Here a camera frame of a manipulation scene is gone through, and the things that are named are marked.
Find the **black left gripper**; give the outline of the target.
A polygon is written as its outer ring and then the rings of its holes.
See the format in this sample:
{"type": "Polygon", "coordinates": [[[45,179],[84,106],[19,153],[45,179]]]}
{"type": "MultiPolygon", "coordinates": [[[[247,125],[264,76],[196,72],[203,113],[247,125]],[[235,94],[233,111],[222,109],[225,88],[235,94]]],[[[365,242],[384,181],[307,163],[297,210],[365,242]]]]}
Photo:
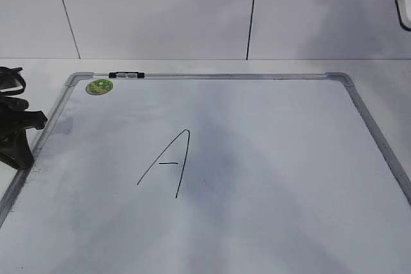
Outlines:
{"type": "Polygon", "coordinates": [[[1,96],[1,162],[26,169],[34,162],[26,131],[43,130],[48,119],[42,111],[27,111],[25,99],[1,96]]]}

